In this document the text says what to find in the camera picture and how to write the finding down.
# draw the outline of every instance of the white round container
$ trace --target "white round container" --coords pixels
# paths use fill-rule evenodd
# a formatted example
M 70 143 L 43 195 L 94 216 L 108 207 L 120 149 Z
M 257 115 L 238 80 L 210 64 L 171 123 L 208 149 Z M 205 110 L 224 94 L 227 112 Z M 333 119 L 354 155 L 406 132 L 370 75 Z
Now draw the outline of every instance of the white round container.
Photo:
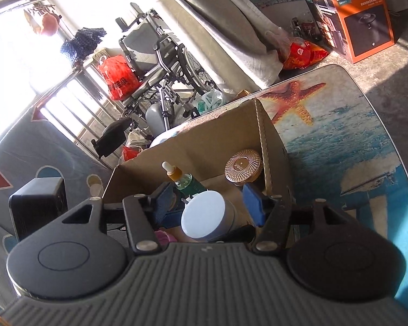
M 206 242 L 229 232 L 235 208 L 217 191 L 204 191 L 192 198 L 181 215 L 181 228 L 192 239 Z

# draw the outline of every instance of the rose gold jar lid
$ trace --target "rose gold jar lid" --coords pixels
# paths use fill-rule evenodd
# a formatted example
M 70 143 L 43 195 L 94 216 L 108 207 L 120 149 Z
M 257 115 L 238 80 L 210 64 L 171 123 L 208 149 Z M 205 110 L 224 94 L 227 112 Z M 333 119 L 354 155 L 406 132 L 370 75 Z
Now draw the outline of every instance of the rose gold jar lid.
M 260 154 L 244 149 L 233 155 L 225 166 L 225 177 L 237 186 L 255 181 L 263 170 Z

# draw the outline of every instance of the table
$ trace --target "table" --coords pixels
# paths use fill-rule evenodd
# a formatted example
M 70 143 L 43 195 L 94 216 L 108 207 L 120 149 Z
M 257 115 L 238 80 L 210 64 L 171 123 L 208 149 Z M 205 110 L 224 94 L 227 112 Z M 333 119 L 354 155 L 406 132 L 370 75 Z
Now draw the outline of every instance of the table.
M 263 104 L 289 154 L 297 203 L 325 198 L 400 248 L 407 269 L 396 298 L 408 308 L 408 176 L 360 88 L 343 67 L 327 65 L 230 103 L 202 121 L 253 98 Z M 175 136 L 188 126 L 163 135 Z

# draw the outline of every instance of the pink object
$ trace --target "pink object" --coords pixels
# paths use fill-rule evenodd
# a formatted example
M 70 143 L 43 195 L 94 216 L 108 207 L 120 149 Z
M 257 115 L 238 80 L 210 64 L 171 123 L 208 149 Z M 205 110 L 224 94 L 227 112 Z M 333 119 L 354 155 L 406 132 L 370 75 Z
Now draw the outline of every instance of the pink object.
M 155 231 L 156 237 L 159 240 L 160 245 L 168 245 L 177 241 L 171 234 L 164 232 L 163 230 Z
M 42 16 L 41 32 L 45 36 L 54 36 L 59 29 L 59 17 L 55 13 L 46 13 Z

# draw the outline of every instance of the gray ribbed platform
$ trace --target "gray ribbed platform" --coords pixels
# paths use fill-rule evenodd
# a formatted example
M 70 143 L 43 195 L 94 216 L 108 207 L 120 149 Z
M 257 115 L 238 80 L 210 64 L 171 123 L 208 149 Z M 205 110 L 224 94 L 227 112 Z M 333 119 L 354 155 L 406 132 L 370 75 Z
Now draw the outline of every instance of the gray ribbed platform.
M 302 289 L 281 263 L 243 244 L 171 243 L 135 260 L 100 294 L 70 303 L 18 299 L 2 315 L 13 326 L 406 326 L 394 299 L 324 300 Z
M 114 238 L 118 243 L 120 243 L 123 247 L 129 248 L 127 232 L 122 230 L 108 230 L 107 235 L 111 238 Z

